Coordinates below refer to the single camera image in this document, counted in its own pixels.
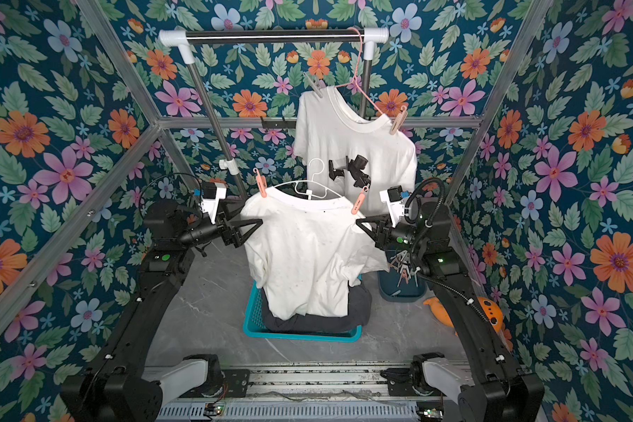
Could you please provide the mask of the pink clothespin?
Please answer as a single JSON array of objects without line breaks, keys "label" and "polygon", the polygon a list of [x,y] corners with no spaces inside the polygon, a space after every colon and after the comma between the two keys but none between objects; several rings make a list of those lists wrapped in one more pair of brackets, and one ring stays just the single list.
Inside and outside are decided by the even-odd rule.
[{"label": "pink clothespin", "polygon": [[258,187],[258,192],[260,193],[262,198],[267,198],[267,180],[266,177],[263,175],[262,171],[258,168],[255,168],[253,170],[253,173],[255,175],[255,179],[256,179],[256,184]]},{"label": "pink clothespin", "polygon": [[365,207],[367,196],[369,195],[369,187],[364,186],[359,192],[353,203],[351,214],[356,216],[360,213],[363,213],[363,208]]}]

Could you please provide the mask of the plain white t-shirt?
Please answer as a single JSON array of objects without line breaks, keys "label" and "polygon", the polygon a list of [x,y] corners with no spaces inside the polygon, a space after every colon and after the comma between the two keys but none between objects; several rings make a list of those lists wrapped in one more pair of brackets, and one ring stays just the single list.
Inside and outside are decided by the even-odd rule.
[{"label": "plain white t-shirt", "polygon": [[344,197],[305,200],[274,187],[245,203],[242,218],[263,220],[244,248],[274,317],[342,318],[360,275],[387,270],[385,253],[356,225],[362,215],[352,207]]}]

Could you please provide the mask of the white plastic hanger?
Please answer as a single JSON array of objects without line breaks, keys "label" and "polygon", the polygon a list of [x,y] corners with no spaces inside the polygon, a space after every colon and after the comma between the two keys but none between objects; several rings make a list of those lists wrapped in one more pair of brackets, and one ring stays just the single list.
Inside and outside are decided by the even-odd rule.
[{"label": "white plastic hanger", "polygon": [[342,195],[326,184],[317,181],[317,176],[326,170],[325,162],[321,158],[313,158],[309,160],[307,167],[316,164],[318,169],[307,179],[294,179],[274,185],[274,188],[288,193],[288,189],[292,189],[295,197],[305,200],[330,200],[342,198]]}]

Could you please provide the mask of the white printed t-shirt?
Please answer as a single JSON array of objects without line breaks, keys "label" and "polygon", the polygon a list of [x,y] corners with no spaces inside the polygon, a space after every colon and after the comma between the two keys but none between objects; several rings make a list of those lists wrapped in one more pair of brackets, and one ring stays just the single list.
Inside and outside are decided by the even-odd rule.
[{"label": "white printed t-shirt", "polygon": [[418,159],[415,144],[402,132],[390,133],[386,115],[366,121],[346,103],[338,89],[306,91],[299,98],[293,151],[307,165],[308,177],[355,202],[361,189],[349,172],[338,179],[329,176],[329,163],[345,167],[357,156],[367,159],[363,172],[371,178],[367,199],[360,207],[364,216],[388,212],[380,193],[394,186],[415,188]]}]

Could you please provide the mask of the beige clothespin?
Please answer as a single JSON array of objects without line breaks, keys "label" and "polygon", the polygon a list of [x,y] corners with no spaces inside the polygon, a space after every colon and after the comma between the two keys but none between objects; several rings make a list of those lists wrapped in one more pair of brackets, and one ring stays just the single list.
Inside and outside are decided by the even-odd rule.
[{"label": "beige clothespin", "polygon": [[392,127],[390,129],[391,135],[395,135],[400,130],[402,125],[405,123],[405,120],[407,117],[408,117],[408,106],[402,105],[402,107],[400,108],[399,114],[395,117],[392,123]]}]

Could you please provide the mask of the pink wire hanger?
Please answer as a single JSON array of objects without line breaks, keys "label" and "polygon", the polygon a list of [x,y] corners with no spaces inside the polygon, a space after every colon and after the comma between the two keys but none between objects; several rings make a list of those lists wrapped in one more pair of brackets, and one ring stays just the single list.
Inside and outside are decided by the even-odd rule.
[{"label": "pink wire hanger", "polygon": [[376,45],[385,44],[390,38],[390,32],[388,28],[359,29],[356,26],[350,26],[348,31],[358,37],[360,48],[353,76],[348,82],[336,85],[336,88],[353,88],[362,95],[362,102],[360,102],[360,115],[362,117],[366,116],[367,105],[371,105],[380,115],[385,115],[385,112],[370,98],[369,88]]}]

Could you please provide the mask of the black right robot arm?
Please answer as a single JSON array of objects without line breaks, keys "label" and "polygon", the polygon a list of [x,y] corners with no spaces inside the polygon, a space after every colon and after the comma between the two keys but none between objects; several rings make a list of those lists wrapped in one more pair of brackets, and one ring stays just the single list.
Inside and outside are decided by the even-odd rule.
[{"label": "black right robot arm", "polygon": [[448,206],[441,196],[422,195],[432,184],[444,187],[430,178],[408,196],[401,186],[385,189],[380,196],[387,214],[356,222],[378,249],[405,252],[411,270],[445,309],[469,362],[464,372],[440,353],[418,355],[411,365],[414,387],[439,390],[457,405],[463,421],[534,421],[543,402],[543,382],[520,365],[495,331],[492,314],[450,244],[453,218]]}]

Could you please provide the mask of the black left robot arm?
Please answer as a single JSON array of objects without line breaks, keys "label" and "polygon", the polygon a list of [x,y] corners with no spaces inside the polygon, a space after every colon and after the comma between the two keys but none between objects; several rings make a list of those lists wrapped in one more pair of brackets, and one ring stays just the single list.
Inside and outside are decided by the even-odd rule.
[{"label": "black left robot arm", "polygon": [[262,225],[260,218],[239,219],[243,206],[240,200],[222,200],[214,214],[175,200],[149,207],[143,224],[153,243],[142,259],[137,291],[94,360],[63,383],[60,396],[74,420],[154,421],[163,406],[185,393],[217,396],[225,391],[215,354],[188,356],[153,381],[144,370],[156,331],[195,255],[218,238],[240,247]]}]

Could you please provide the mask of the teal clothespin tray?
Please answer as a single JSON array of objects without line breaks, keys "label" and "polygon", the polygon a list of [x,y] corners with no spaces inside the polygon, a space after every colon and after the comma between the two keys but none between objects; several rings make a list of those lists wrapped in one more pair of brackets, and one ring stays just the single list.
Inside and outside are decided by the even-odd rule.
[{"label": "teal clothespin tray", "polygon": [[388,269],[377,273],[381,297],[387,302],[416,302],[427,293],[423,283],[411,269],[408,252],[385,251]]}]

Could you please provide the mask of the teal laundry basket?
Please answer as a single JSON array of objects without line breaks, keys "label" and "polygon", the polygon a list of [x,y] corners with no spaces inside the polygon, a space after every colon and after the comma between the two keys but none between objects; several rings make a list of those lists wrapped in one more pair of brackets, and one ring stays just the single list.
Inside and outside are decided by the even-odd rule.
[{"label": "teal laundry basket", "polygon": [[256,282],[251,288],[250,297],[244,313],[243,331],[249,338],[255,339],[286,339],[305,340],[316,342],[332,343],[355,343],[362,336],[363,327],[355,327],[349,332],[273,332],[264,324],[262,313],[262,289],[258,288]]}]

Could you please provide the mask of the white steel clothes rack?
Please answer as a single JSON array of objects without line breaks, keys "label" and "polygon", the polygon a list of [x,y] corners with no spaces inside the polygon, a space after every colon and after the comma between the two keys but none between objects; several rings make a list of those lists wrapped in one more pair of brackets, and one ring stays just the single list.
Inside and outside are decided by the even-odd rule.
[{"label": "white steel clothes rack", "polygon": [[317,43],[317,42],[359,42],[358,37],[347,29],[335,30],[260,30],[260,31],[186,31],[186,30],[162,30],[158,38],[165,47],[175,47],[181,54],[184,65],[193,79],[195,91],[202,100],[204,121],[214,131],[219,145],[222,149],[224,160],[221,168],[230,174],[237,186],[238,194],[241,198],[247,197],[244,180],[239,170],[237,162],[232,157],[223,136],[222,122],[216,114],[216,109],[209,97],[209,93],[204,85],[202,76],[196,66],[194,57],[194,47],[198,45],[237,45],[237,44],[279,44],[286,42]]}]

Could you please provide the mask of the black wall hook rail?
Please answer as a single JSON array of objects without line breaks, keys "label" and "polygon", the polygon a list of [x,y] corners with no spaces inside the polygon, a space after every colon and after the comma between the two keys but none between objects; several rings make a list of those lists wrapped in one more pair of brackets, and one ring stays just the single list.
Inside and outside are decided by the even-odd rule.
[{"label": "black wall hook rail", "polygon": [[261,127],[265,129],[295,129],[296,120],[281,118],[261,118]]}]

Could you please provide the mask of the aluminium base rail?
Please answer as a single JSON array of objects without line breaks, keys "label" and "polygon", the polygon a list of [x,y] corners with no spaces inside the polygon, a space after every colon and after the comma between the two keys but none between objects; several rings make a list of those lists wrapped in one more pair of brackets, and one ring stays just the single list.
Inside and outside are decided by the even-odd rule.
[{"label": "aluminium base rail", "polygon": [[457,396],[475,384],[466,363],[250,364],[223,369],[223,391],[188,392],[160,421],[459,421]]}]

